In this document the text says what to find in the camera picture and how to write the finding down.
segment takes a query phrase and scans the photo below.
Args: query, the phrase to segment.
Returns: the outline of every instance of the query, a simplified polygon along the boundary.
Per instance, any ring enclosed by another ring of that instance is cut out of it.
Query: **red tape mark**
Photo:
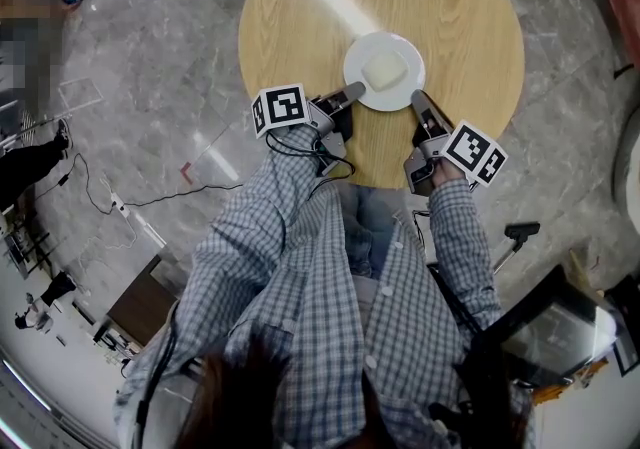
[[[187,170],[191,168],[191,163],[189,163],[189,161],[187,161],[184,166],[182,168],[180,168],[180,173],[182,174],[182,176],[184,177],[184,180],[187,181],[189,183],[189,186],[193,185],[193,181],[191,180],[191,178],[187,175]]]

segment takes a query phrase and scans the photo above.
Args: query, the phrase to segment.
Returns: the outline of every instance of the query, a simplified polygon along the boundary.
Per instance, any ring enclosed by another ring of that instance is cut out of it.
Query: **marble floor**
[[[110,204],[100,179],[125,201],[142,202],[235,184],[260,163],[264,147],[249,124],[238,66],[243,2],[87,0],[68,20],[47,111],[75,109],[75,149],[89,164],[98,205]],[[500,139],[510,155],[506,170],[474,195],[495,257],[507,247],[505,224],[538,220],[542,230],[497,276],[506,306],[569,248],[581,250],[597,287],[613,285],[640,255],[640,237],[610,191],[618,137],[640,101],[638,73],[613,81],[627,57],[606,2],[512,2],[524,36],[525,84]],[[60,164],[37,191],[70,166]],[[204,191],[135,208],[129,227],[94,209],[86,180],[78,161],[69,182],[37,209],[58,244],[53,260],[90,291],[80,297],[87,309],[104,314],[159,251],[146,224],[167,243],[157,276],[178,293],[190,252],[231,193]]]

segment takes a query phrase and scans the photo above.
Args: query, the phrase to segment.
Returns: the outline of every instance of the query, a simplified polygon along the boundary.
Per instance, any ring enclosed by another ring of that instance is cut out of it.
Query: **monitor screen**
[[[596,307],[593,322],[551,303],[502,343],[502,349],[527,362],[566,375],[583,362],[608,351],[616,340],[616,323]]]

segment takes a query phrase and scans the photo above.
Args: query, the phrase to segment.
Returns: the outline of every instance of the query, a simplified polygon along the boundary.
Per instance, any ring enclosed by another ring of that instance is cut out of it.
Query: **checkered shirt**
[[[309,148],[313,137],[300,127],[286,140]],[[335,447],[358,435],[366,420],[363,370],[398,447],[458,446],[456,435],[441,434],[428,407],[438,402],[457,409],[463,386],[453,366],[463,361],[470,334],[456,325],[413,227],[399,220],[363,332],[338,191],[325,186],[307,200],[316,170],[314,158],[272,152],[215,220],[193,255],[176,311],[177,344],[163,379],[221,340],[228,358],[243,358],[250,337],[258,336],[270,356],[288,360],[274,423],[291,446]],[[487,327],[501,311],[467,182],[438,188],[430,208],[441,273]],[[144,387],[158,344],[156,337],[125,382],[116,422]]]

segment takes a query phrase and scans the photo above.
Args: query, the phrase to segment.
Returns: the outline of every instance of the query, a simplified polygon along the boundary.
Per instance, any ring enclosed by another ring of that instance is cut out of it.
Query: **black pants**
[[[60,159],[62,147],[55,139],[0,157],[0,211],[12,206],[28,186],[44,179]]]
[[[45,305],[51,307],[51,304],[58,298],[62,298],[70,291],[75,291],[76,286],[64,271],[58,273],[47,287],[40,299]]]

